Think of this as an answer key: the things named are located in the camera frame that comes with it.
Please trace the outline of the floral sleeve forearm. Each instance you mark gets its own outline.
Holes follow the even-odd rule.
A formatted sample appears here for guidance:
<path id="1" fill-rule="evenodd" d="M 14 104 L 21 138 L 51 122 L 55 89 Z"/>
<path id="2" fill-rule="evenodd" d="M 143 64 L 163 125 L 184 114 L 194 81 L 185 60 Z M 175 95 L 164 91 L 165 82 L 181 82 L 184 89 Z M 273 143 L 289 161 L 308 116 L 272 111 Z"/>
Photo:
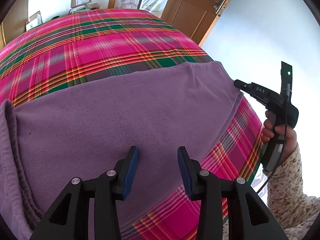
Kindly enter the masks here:
<path id="1" fill-rule="evenodd" d="M 303 192 L 297 146 L 268 182 L 267 205 L 289 239 L 303 239 L 319 214 L 319 198 Z"/>

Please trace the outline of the person's right hand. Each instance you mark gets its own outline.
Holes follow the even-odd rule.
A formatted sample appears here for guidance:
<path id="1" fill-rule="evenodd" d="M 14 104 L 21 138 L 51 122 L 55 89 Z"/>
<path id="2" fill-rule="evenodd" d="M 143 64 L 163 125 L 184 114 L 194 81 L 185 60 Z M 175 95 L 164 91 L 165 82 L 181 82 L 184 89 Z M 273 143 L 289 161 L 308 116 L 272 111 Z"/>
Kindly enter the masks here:
<path id="1" fill-rule="evenodd" d="M 269 142 L 274 137 L 274 131 L 279 135 L 285 135 L 286 128 L 286 142 L 283 146 L 283 154 L 279 161 L 279 165 L 281 165 L 295 151 L 297 147 L 297 134 L 289 125 L 285 126 L 284 124 L 282 124 L 274 128 L 269 119 L 269 111 L 265 112 L 265 116 L 266 120 L 263 123 L 263 129 L 261 132 L 263 143 Z"/>

